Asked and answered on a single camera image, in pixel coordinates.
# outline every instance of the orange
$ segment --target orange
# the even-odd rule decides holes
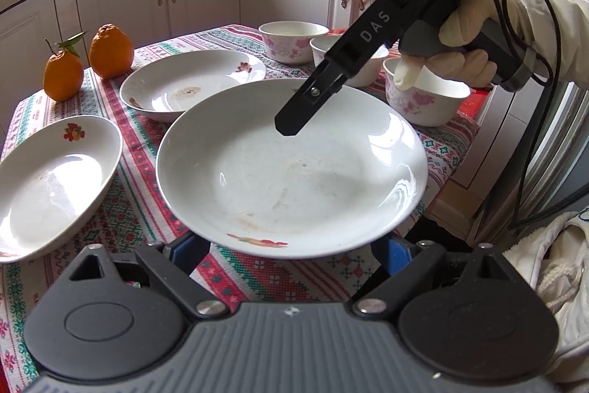
[[[90,67],[102,79],[111,79],[131,69],[133,44],[117,26],[106,24],[98,29],[90,45]]]
[[[80,58],[68,50],[53,54],[45,65],[43,89],[56,102],[71,99],[80,91],[84,68]]]

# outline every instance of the bowl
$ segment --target bowl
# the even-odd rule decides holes
[[[35,132],[0,163],[0,263],[49,253],[90,220],[123,151],[110,120],[79,115]]]
[[[329,32],[319,24],[294,20],[269,22],[259,27],[266,54],[281,64],[299,65],[313,60],[308,42]]]
[[[343,86],[297,135],[284,137],[274,117],[303,82],[238,85],[166,132],[158,187],[190,230],[248,255],[304,259],[366,245],[413,212],[428,168],[409,123]]]
[[[195,50],[151,62],[121,85],[123,103],[148,119],[172,123],[217,92],[262,80],[260,59],[236,50]]]
[[[341,37],[341,35],[329,35],[311,39],[309,44],[313,50],[315,67],[321,63],[325,57],[325,53],[331,49]],[[368,62],[364,64],[364,67],[360,69],[360,72],[346,81],[346,85],[349,85],[350,87],[367,87],[372,84],[378,77],[378,74],[381,73],[382,63],[388,55],[389,50],[384,46],[380,46],[372,57],[368,59]]]
[[[456,114],[469,97],[470,87],[463,82],[438,77],[424,67],[413,87],[402,91],[395,86],[395,69],[400,59],[385,60],[387,102],[409,122],[438,127]]]

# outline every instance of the plate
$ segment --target plate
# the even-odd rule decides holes
[[[192,106],[230,87],[262,80],[260,59],[236,50],[195,50],[156,60],[121,85],[121,99],[149,119],[174,122]]]
[[[0,263],[73,237],[107,194],[123,151],[110,120],[80,115],[35,132],[0,162]]]
[[[425,151],[375,97],[343,86],[298,135],[276,131],[276,113],[303,81],[220,92],[166,132],[157,182],[188,228],[249,255],[304,259],[366,245],[417,206]]]

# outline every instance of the tablecloth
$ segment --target tablecloth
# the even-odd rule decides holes
[[[269,59],[258,31],[238,25],[137,49],[133,69],[168,55],[199,49],[236,49],[254,54],[266,65],[267,78],[305,77],[313,69],[312,64],[291,67]],[[124,79],[121,76],[104,81],[87,69],[81,91],[73,99],[55,103],[40,91],[18,105],[8,129],[2,158],[43,126],[81,113],[114,120],[124,137],[123,156],[113,185],[88,224],[51,254],[0,269],[0,349],[12,392],[23,390],[36,377],[22,337],[27,313],[84,245],[102,243],[112,252],[126,252],[145,241],[169,242],[187,230],[167,208],[155,181],[155,155],[169,124],[146,119],[126,108],[119,98]],[[367,91],[386,102],[382,76]],[[428,183],[419,206],[399,226],[398,234],[404,236],[434,200],[465,156],[476,129],[476,123],[461,114],[443,127],[416,129],[427,153]],[[211,246],[210,254],[192,277],[235,308],[244,299],[344,300],[376,268],[378,263],[369,246],[305,261],[255,258]]]

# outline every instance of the sleeve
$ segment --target sleeve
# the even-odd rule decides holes
[[[589,89],[589,1],[550,0],[550,3],[562,39],[559,80]],[[548,6],[544,0],[518,0],[517,9],[526,41],[556,68],[556,31]]]

